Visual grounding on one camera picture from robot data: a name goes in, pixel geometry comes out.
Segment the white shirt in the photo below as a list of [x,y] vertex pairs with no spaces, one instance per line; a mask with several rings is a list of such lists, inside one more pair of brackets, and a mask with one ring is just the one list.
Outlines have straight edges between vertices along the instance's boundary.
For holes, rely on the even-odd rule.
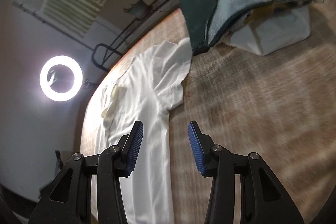
[[189,73],[189,38],[163,42],[136,55],[124,73],[112,73],[87,107],[84,132],[100,153],[143,123],[134,171],[120,180],[129,223],[173,223],[169,112],[183,102],[182,81]]

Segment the stack of folded clothes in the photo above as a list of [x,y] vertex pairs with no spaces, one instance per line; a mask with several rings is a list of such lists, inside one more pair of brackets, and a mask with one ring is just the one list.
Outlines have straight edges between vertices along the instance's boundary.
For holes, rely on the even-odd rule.
[[179,0],[194,55],[218,43],[268,55],[311,33],[309,5],[324,0]]

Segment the small potted plant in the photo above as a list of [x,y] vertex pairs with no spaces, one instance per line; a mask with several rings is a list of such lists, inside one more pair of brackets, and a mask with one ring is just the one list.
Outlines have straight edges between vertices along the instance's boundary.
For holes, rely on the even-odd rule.
[[123,12],[134,16],[137,19],[143,19],[148,11],[148,5],[143,0],[138,0],[128,8],[123,8]]

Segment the striped hanging cloth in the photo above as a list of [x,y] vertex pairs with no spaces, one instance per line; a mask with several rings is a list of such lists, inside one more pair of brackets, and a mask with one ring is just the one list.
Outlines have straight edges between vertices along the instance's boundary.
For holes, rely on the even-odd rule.
[[81,38],[87,34],[106,0],[45,0],[42,13]]

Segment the black metal bed rail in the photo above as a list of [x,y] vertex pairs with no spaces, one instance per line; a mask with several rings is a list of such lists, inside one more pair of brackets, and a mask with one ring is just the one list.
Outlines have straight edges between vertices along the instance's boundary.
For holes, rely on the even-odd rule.
[[114,58],[116,62],[123,57],[139,38],[177,8],[177,1],[154,0],[146,4],[143,0],[139,0],[132,4],[126,11],[134,16],[134,19],[111,43],[99,43],[94,48],[91,59],[95,67],[108,72],[110,70],[108,61]]

